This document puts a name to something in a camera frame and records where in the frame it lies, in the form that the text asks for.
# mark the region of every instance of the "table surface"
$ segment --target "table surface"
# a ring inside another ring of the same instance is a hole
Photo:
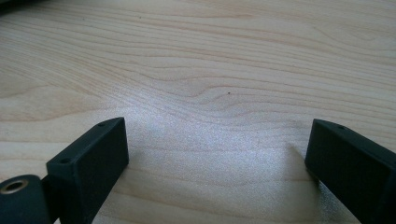
[[[125,117],[94,223],[356,223],[313,119],[396,151],[396,2],[49,0],[0,16],[0,181]]]

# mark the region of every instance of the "screw hole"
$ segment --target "screw hole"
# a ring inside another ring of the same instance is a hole
[[[28,183],[29,183],[29,181],[27,181],[25,179],[16,180],[16,181],[11,182],[11,183],[7,184],[6,186],[4,186],[2,189],[0,189],[0,192],[2,194],[15,193],[21,189],[24,189]]]
[[[69,162],[70,162],[70,159],[69,159],[69,158],[61,159],[61,163],[63,163],[63,164],[69,163]]]

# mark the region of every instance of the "wooden table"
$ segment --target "wooden table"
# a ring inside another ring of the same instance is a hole
[[[356,223],[304,167],[313,118],[396,151],[396,3],[50,0],[0,17],[0,181],[125,117],[94,223]]]

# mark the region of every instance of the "wood grain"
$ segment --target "wood grain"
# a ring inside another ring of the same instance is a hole
[[[396,3],[50,0],[0,16],[0,181],[123,116],[94,223],[357,223],[304,168],[313,118],[396,151]]]

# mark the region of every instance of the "black object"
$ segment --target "black object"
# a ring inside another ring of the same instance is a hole
[[[49,0],[0,0],[0,18],[20,10],[35,7]]]
[[[124,118],[101,122],[47,162],[0,184],[0,223],[92,223],[129,162]]]
[[[314,119],[305,165],[361,223],[396,223],[396,154]]]

